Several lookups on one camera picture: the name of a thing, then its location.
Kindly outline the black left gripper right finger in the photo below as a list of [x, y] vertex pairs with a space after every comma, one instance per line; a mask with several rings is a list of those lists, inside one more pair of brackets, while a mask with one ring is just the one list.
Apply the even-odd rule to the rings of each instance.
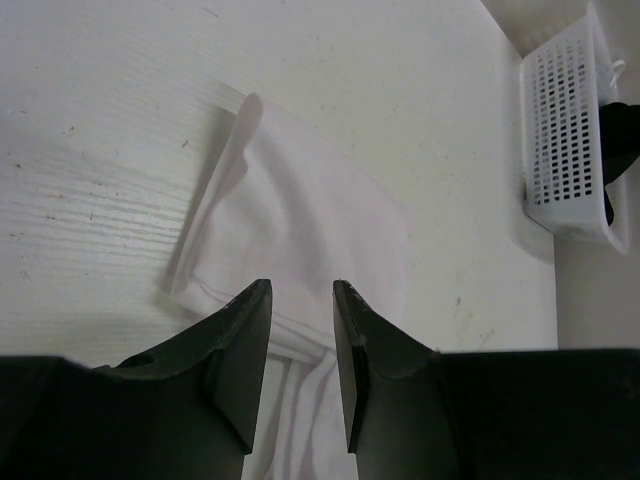
[[333, 285], [346, 443], [362, 479], [635, 479], [635, 349], [441, 353]]

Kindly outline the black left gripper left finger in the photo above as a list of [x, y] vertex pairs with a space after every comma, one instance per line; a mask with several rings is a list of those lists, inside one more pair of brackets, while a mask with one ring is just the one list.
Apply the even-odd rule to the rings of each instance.
[[238, 479], [252, 452], [272, 286], [121, 364], [1, 360], [5, 479]]

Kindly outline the white tank top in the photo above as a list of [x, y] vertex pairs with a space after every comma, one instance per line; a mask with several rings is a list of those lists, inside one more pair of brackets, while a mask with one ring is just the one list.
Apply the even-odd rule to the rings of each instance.
[[267, 478], [357, 477], [340, 395], [333, 284], [350, 282], [398, 320], [408, 267], [402, 208], [313, 129], [248, 95], [189, 226], [171, 295], [207, 316], [251, 282], [271, 282], [268, 351], [286, 373]]

